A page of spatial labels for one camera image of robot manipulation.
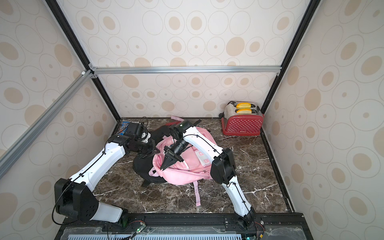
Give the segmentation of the black backpack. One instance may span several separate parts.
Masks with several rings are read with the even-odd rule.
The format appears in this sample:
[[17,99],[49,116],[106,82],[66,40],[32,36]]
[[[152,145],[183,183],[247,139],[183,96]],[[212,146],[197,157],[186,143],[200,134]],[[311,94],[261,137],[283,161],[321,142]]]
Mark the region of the black backpack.
[[[160,134],[170,134],[170,127],[172,126],[162,126],[157,130],[151,133],[151,139],[153,139],[156,144],[160,142]],[[143,179],[145,179],[149,183],[161,184],[167,183],[163,178],[155,179],[154,177],[150,177],[148,171],[152,169],[152,158],[155,154],[151,155],[138,155],[134,159],[133,169],[134,171],[140,175]]]

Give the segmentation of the pink backpack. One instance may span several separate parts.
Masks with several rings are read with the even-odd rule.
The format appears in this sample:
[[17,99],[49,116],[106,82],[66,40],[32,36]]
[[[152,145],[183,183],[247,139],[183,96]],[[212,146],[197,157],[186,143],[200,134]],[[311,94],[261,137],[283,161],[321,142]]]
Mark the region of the pink backpack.
[[164,171],[160,169],[165,159],[164,147],[170,147],[176,141],[170,134],[160,134],[160,142],[156,144],[156,148],[160,151],[152,158],[153,167],[148,171],[150,177],[155,179],[163,178],[167,183],[173,185],[187,185],[194,184],[196,206],[201,205],[201,199],[198,189],[198,181],[211,180],[211,166],[212,164],[208,158],[196,147],[191,145],[181,154],[184,159],[183,162],[177,162],[168,167]]

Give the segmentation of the red backpack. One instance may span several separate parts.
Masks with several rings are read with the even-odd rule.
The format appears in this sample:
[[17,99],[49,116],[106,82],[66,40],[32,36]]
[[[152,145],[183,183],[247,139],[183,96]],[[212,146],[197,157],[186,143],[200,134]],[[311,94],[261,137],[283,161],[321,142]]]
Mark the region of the red backpack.
[[166,123],[165,126],[174,126],[174,125],[178,125],[180,123],[181,123],[180,121],[170,122],[170,123]]

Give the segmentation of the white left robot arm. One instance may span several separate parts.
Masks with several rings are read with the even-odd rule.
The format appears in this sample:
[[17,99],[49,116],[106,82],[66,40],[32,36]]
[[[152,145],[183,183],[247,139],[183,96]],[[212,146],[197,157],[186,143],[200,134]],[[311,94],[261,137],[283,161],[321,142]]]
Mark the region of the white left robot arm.
[[124,229],[130,218],[126,209],[101,203],[93,194],[97,184],[109,169],[129,152],[151,154],[156,143],[151,138],[144,140],[113,135],[85,167],[68,179],[59,179],[54,186],[55,205],[53,213],[63,215],[74,222],[109,222]]

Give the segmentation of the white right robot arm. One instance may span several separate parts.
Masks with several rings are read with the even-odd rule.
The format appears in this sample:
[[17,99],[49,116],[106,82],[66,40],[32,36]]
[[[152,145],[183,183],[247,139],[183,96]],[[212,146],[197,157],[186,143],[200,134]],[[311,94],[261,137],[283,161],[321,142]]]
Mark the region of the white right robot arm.
[[233,152],[229,148],[217,146],[202,135],[196,127],[200,122],[198,120],[192,124],[184,120],[171,127],[171,136],[176,142],[170,147],[165,147],[165,158],[160,169],[165,171],[177,162],[183,162],[185,159],[182,158],[182,152],[189,145],[197,148],[211,163],[210,175],[213,180],[222,185],[229,195],[234,211],[239,216],[238,225],[247,230],[254,224],[256,213],[240,187]]

